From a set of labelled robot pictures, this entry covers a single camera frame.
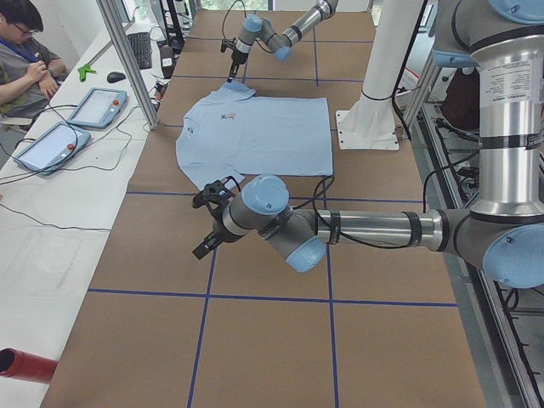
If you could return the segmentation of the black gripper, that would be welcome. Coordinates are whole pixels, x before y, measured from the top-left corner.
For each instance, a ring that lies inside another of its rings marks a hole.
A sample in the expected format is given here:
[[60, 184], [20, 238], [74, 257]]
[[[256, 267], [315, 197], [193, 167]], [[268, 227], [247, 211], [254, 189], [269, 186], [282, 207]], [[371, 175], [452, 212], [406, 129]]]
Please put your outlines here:
[[232, 59], [232, 64], [229, 68], [229, 75], [227, 77], [227, 82], [232, 82], [233, 80], [236, 79], [236, 76], [237, 76], [237, 72], [238, 72], [238, 69], [239, 69], [239, 65], [244, 65], [245, 64], [245, 54], [237, 49], [235, 49], [233, 52], [232, 52], [232, 55], [231, 55], [231, 59]]
[[192, 251], [192, 254], [197, 259], [202, 260], [209, 252], [224, 242], [232, 242], [232, 234], [223, 224], [214, 221], [212, 223], [212, 232]]

